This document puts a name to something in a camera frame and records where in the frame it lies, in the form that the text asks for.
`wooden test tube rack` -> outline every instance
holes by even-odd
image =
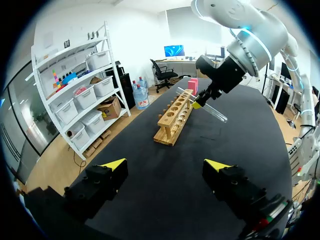
[[[190,104],[190,94],[192,89],[185,89],[181,95],[177,95],[167,109],[163,110],[163,115],[158,115],[159,131],[154,135],[153,140],[157,143],[174,146],[193,107]]]

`yellow tape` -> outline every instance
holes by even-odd
[[[211,167],[213,167],[217,172],[219,172],[220,169],[223,169],[225,167],[230,168],[232,166],[220,163],[220,162],[216,162],[216,161],[212,161],[209,159],[205,159],[205,161],[211,165]]]
[[[112,161],[103,165],[99,165],[100,167],[108,167],[112,169],[112,172],[124,161],[127,160],[126,158],[119,159],[117,161]]]
[[[197,103],[196,101],[195,101],[194,103],[192,103],[192,107],[193,107],[194,109],[200,109],[200,108],[202,108],[202,106],[201,106],[199,103]]]

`plastic bottle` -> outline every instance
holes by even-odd
[[[142,79],[142,76],[139,77],[139,84],[141,87],[146,89],[146,92],[148,92],[148,84],[147,81]]]
[[[132,81],[132,82],[133,82],[132,89],[134,91],[137,89],[137,84],[136,84],[136,81]]]
[[[149,107],[148,93],[145,87],[136,85],[136,89],[133,91],[133,97],[135,106],[138,110],[143,110]]]

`black table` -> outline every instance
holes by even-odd
[[[199,90],[209,79],[199,79]],[[232,240],[245,226],[219,202],[202,177],[205,158],[244,168],[268,198],[292,196],[291,169],[279,125],[256,89],[237,86],[208,104],[228,117],[223,123],[193,110],[174,147],[153,141],[158,114],[187,88],[184,78],[120,132],[89,165],[127,158],[129,176],[113,201],[86,224],[129,239]],[[79,181],[84,172],[77,178]],[[283,230],[286,217],[278,227]]]

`white storage bin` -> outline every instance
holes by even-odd
[[[80,104],[82,109],[86,109],[97,101],[94,86],[92,85],[88,87],[87,90],[83,91],[79,95],[74,96],[74,98]]]
[[[77,122],[69,129],[69,131],[72,133],[70,140],[74,143],[78,150],[80,150],[90,139],[85,129],[85,125],[83,125],[81,122]]]
[[[111,63],[109,58],[109,51],[101,51],[94,53],[86,57],[86,63],[88,64],[89,70],[97,70],[103,66],[109,65]]]
[[[89,129],[93,134],[97,134],[101,129],[103,129],[106,124],[102,117],[102,112],[93,110],[89,112],[81,121],[87,129]]]
[[[51,106],[53,112],[66,125],[78,115],[74,98],[71,98],[70,100],[60,100],[56,104],[52,103]]]
[[[102,80],[101,82],[93,84],[94,93],[98,97],[104,97],[105,95],[111,93],[115,90],[114,83],[112,81],[113,76],[108,76],[108,78]]]

